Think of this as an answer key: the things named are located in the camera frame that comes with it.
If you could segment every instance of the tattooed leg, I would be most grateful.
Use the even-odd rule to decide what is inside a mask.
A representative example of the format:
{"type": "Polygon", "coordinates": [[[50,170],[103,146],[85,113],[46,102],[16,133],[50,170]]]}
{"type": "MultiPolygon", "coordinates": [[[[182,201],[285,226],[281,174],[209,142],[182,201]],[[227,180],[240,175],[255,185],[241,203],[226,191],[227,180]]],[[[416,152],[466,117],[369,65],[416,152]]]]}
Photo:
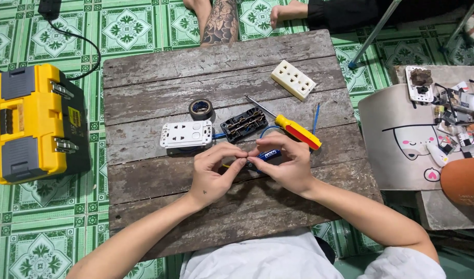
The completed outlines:
{"type": "Polygon", "coordinates": [[[238,16],[236,0],[215,0],[202,37],[201,46],[237,41],[238,16]]]}
{"type": "Polygon", "coordinates": [[[204,27],[206,27],[209,14],[211,13],[211,3],[209,0],[183,0],[183,4],[187,9],[193,10],[196,13],[202,42],[204,27]]]}

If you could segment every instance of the white shirt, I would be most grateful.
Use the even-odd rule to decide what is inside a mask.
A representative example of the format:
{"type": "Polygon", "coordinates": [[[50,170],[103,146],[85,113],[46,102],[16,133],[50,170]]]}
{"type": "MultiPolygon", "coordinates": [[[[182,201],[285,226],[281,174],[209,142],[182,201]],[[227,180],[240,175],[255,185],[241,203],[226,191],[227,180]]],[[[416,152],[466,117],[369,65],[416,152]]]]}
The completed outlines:
{"type": "MultiPolygon", "coordinates": [[[[180,279],[344,279],[307,228],[186,254],[180,279]]],[[[358,279],[445,279],[430,257],[409,248],[388,247],[358,279]]]]}

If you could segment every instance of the metal latch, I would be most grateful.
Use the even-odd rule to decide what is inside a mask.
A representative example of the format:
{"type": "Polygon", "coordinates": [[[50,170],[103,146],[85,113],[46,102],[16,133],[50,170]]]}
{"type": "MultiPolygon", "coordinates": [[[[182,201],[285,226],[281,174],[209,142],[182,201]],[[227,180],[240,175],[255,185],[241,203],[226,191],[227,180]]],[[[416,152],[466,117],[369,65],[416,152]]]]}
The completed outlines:
{"type": "Polygon", "coordinates": [[[59,84],[55,83],[54,81],[51,81],[51,85],[52,85],[51,92],[59,94],[67,100],[70,100],[71,98],[73,98],[73,96],[74,96],[73,93],[68,91],[68,89],[66,89],[65,87],[60,86],[59,84]]]}
{"type": "Polygon", "coordinates": [[[57,137],[54,138],[54,141],[56,142],[56,149],[54,149],[56,152],[72,154],[79,150],[79,147],[74,145],[71,141],[57,137]]]}

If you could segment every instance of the metal chair leg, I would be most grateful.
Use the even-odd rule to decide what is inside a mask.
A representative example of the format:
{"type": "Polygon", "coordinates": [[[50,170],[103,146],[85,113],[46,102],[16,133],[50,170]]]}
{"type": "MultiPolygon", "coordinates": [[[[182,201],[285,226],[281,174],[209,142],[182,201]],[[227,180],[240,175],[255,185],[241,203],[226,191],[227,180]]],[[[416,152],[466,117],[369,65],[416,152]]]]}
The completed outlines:
{"type": "Polygon", "coordinates": [[[450,36],[449,40],[443,46],[438,48],[438,50],[441,53],[445,54],[449,50],[450,43],[454,41],[454,39],[457,37],[459,32],[463,29],[464,25],[466,24],[466,21],[468,21],[468,19],[473,15],[473,13],[474,13],[474,3],[469,8],[466,15],[463,17],[463,20],[459,22],[459,25],[457,26],[457,28],[452,32],[452,35],[450,36]]]}
{"type": "Polygon", "coordinates": [[[357,68],[358,66],[356,65],[356,63],[358,62],[358,60],[361,58],[361,56],[364,54],[364,52],[366,52],[366,49],[368,49],[369,45],[371,44],[371,42],[375,39],[376,35],[378,35],[378,32],[380,32],[380,30],[382,29],[382,27],[385,25],[385,23],[389,20],[390,16],[392,15],[392,13],[394,12],[395,8],[397,8],[397,6],[399,5],[399,3],[401,2],[402,0],[394,0],[392,2],[392,4],[390,4],[389,8],[387,9],[387,11],[383,14],[382,18],[380,19],[380,21],[378,22],[378,24],[375,26],[375,29],[373,29],[373,32],[371,32],[371,34],[369,35],[368,39],[366,39],[366,41],[364,42],[364,44],[362,45],[361,49],[358,51],[358,53],[356,54],[356,56],[354,57],[354,59],[352,59],[351,62],[349,62],[349,68],[351,69],[354,69],[354,68],[357,68]]]}

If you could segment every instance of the yellow toolbox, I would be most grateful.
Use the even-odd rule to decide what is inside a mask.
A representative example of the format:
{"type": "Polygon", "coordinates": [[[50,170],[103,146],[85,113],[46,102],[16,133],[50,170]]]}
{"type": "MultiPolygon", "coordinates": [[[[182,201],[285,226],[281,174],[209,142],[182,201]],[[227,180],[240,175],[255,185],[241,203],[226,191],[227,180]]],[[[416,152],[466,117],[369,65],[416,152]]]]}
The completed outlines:
{"type": "Polygon", "coordinates": [[[44,64],[0,73],[0,184],[91,169],[84,91],[44,64]]]}

